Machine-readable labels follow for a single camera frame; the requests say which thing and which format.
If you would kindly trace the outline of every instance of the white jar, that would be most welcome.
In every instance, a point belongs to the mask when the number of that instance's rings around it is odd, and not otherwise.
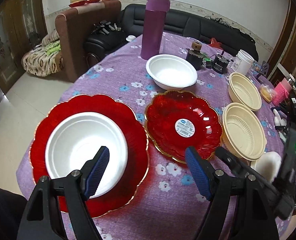
[[[232,68],[235,72],[246,75],[254,62],[254,58],[244,50],[240,50],[235,57]]]

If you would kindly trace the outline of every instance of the tiled floor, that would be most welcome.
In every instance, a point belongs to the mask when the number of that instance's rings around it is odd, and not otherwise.
[[[16,170],[37,124],[71,86],[65,80],[61,73],[47,78],[25,73],[0,103],[0,188],[21,194]],[[296,216],[293,216],[281,240],[285,240],[295,227]]]

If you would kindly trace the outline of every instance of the blue gripper pad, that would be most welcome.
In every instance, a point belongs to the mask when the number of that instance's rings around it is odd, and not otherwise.
[[[207,200],[210,200],[212,194],[210,192],[209,179],[197,160],[199,157],[197,151],[194,151],[195,153],[193,153],[191,147],[187,148],[185,152],[185,160],[200,194],[206,197]]]
[[[101,156],[90,172],[88,178],[86,179],[84,193],[85,197],[89,198],[96,193],[98,185],[108,165],[109,155],[109,149],[105,147],[104,151],[102,152]]]

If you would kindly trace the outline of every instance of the metal screw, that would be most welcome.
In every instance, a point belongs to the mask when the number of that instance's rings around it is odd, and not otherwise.
[[[71,175],[72,175],[73,177],[76,177],[76,176],[78,176],[79,174],[80,174],[80,171],[79,171],[79,170],[74,170],[74,171],[71,172]]]
[[[256,176],[254,176],[253,174],[250,174],[248,176],[248,179],[251,180],[251,181],[255,181],[256,180]]]
[[[222,176],[222,175],[223,175],[223,171],[222,171],[222,170],[216,170],[216,171],[215,171],[215,174],[216,174],[217,176]]]
[[[48,177],[44,175],[44,176],[41,176],[39,180],[40,180],[41,182],[44,182],[44,181],[47,180],[47,178],[48,178]]]

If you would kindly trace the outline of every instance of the floral tablecloth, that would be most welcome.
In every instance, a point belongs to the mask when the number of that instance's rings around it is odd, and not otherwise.
[[[186,48],[190,48],[193,41],[195,40],[192,38],[164,33],[160,53],[185,58]],[[156,86],[146,72],[146,60],[140,57],[141,42],[142,37],[140,36],[108,55],[82,75],[62,95],[60,101],[67,101],[78,94],[106,94],[129,105],[143,124],[146,106],[156,94],[164,90]],[[206,52],[209,57],[221,52],[206,44],[202,45],[202,51]],[[202,68],[198,71],[197,83],[186,89],[205,98],[218,112],[220,119],[225,106],[231,103],[227,90],[230,72],[229,69],[227,74],[222,75]],[[249,72],[248,76],[259,87],[259,83],[254,78],[255,74],[255,72]],[[272,87],[267,79],[262,78],[262,81]],[[270,105],[263,100],[262,107],[256,115],[266,134],[266,151],[282,153],[283,144],[274,129],[274,115],[270,110]],[[35,186],[28,150],[29,147],[17,170],[17,181],[26,198],[29,198]],[[150,154],[148,175],[139,186],[134,199],[125,207],[94,219],[103,239],[166,240],[178,238],[190,240],[193,239],[200,226],[209,202],[199,194],[189,170],[161,155],[151,142],[148,151]],[[215,169],[220,168],[229,175],[231,174],[227,166],[216,157],[212,158],[211,163]],[[228,235],[235,201],[236,198],[231,197],[221,234],[222,239]],[[289,219],[286,221],[276,219],[280,235],[286,230]],[[75,239],[69,215],[63,214],[63,220],[69,239]]]

